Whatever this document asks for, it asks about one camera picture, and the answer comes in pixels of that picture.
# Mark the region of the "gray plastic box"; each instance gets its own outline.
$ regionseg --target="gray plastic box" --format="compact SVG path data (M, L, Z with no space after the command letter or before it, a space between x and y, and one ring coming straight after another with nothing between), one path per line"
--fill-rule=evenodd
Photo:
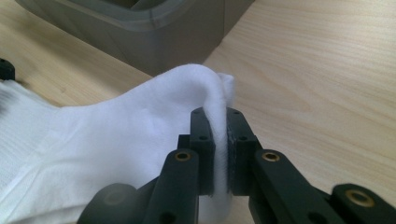
M67 33L156 76L202 63L254 0L16 0Z

